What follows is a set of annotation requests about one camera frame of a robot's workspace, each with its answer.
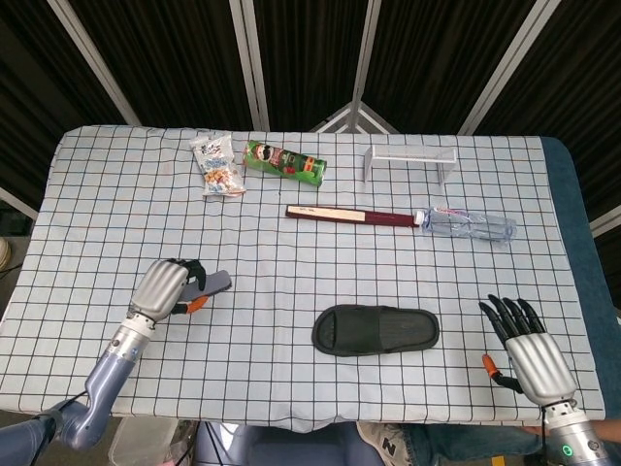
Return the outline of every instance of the bottle cap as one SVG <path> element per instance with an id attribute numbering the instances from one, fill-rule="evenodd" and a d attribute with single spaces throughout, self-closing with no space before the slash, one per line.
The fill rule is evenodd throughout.
<path id="1" fill-rule="evenodd" d="M 416 214 L 414 214 L 414 224 L 416 226 L 422 226 L 423 221 L 425 221 L 425 212 L 416 211 Z"/>

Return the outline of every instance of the orange fingertip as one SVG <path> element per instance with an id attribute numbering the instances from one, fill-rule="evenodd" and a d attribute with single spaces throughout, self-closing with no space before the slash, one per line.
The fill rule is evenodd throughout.
<path id="1" fill-rule="evenodd" d="M 190 304 L 187 305 L 187 313 L 192 314 L 201 309 L 209 298 L 207 296 L 201 296 L 200 298 L 196 298 Z"/>
<path id="2" fill-rule="evenodd" d="M 487 371 L 487 375 L 489 377 L 494 377 L 500 372 L 489 354 L 483 354 L 483 366 L 485 366 L 485 370 Z"/>

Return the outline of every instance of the cable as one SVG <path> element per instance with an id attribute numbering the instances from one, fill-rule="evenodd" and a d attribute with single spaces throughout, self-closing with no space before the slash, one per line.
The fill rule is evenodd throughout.
<path id="1" fill-rule="evenodd" d="M 213 439 L 212 431 L 210 430 L 210 424 L 206 420 L 204 420 L 203 422 L 205 422 L 205 428 L 207 429 L 207 433 L 210 434 L 210 439 L 212 440 L 213 451 L 215 451 L 215 456 L 217 456 L 217 463 L 220 466 L 224 466 L 224 463 L 222 462 L 222 458 L 220 458 L 220 453 L 217 450 L 217 445 L 215 444 L 215 440 Z"/>
<path id="2" fill-rule="evenodd" d="M 198 428 L 200 426 L 201 426 L 201 423 L 197 422 L 196 423 L 196 430 L 194 431 L 194 435 L 192 436 L 190 441 L 187 443 L 187 449 L 185 449 L 185 451 L 181 455 L 181 458 L 179 458 L 177 460 L 177 462 L 175 463 L 175 466 L 180 466 L 181 463 L 183 462 L 183 460 L 185 459 L 185 457 L 188 456 L 189 453 L 192 451 L 192 447 L 194 447 L 194 444 L 196 443 L 196 438 L 198 437 Z"/>
<path id="3" fill-rule="evenodd" d="M 11 272 L 13 272 L 15 269 L 18 269 L 22 265 L 23 265 L 23 262 L 18 264 L 18 265 L 16 265 L 15 267 L 11 267 L 10 269 L 3 270 L 2 271 L 2 275 L 0 275 L 0 280 L 5 279 Z"/>
<path id="4" fill-rule="evenodd" d="M 545 443 L 545 408 L 541 408 L 541 454 L 543 464 L 547 464 L 547 445 Z"/>
<path id="5" fill-rule="evenodd" d="M 86 394 L 86 390 L 81 393 L 78 393 L 77 395 L 69 398 L 68 400 L 65 400 L 65 402 L 57 408 L 57 410 L 60 413 L 62 413 L 62 410 L 64 410 L 67 406 L 71 405 L 74 401 L 76 401 L 81 396 L 84 396 L 85 394 Z M 46 433 L 41 439 L 41 443 L 37 447 L 37 451 L 35 452 L 35 455 L 32 457 L 30 466 L 34 466 L 37 463 L 39 456 L 41 456 L 41 453 L 43 452 L 43 447 L 45 445 L 48 445 L 52 440 L 54 440 L 54 436 L 56 435 L 56 427 L 57 427 L 56 420 L 53 417 L 49 417 L 48 419 L 46 419 Z"/>

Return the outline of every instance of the white plastic stand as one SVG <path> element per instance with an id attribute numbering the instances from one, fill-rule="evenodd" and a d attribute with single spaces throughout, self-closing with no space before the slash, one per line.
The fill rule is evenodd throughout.
<path id="1" fill-rule="evenodd" d="M 371 177 L 371 169 L 376 160 L 433 164 L 438 171 L 438 184 L 443 186 L 446 177 L 453 171 L 457 163 L 457 148 L 373 145 L 365 154 L 365 182 Z"/>

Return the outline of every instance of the black curtain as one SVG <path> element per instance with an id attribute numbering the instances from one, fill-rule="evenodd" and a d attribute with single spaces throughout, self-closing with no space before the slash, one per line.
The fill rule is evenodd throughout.
<path id="1" fill-rule="evenodd" d="M 39 209 L 62 135 L 123 118 L 47 2 L 3 1 L 0 37 L 0 186 Z"/>
<path id="2" fill-rule="evenodd" d="M 595 239 L 605 279 L 617 309 L 621 309 L 621 248 L 619 245 L 621 245 L 621 226 L 606 231 Z"/>
<path id="3" fill-rule="evenodd" d="M 273 131 L 310 131 L 351 101 L 367 2 L 254 0 Z"/>
<path id="4" fill-rule="evenodd" d="M 252 129 L 228 0 L 72 0 L 142 124 Z"/>
<path id="5" fill-rule="evenodd" d="M 589 219 L 621 205 L 621 2 L 561 2 L 476 132 L 559 138 Z"/>
<path id="6" fill-rule="evenodd" d="M 402 133 L 457 133 L 533 3 L 383 0 L 363 101 Z"/>

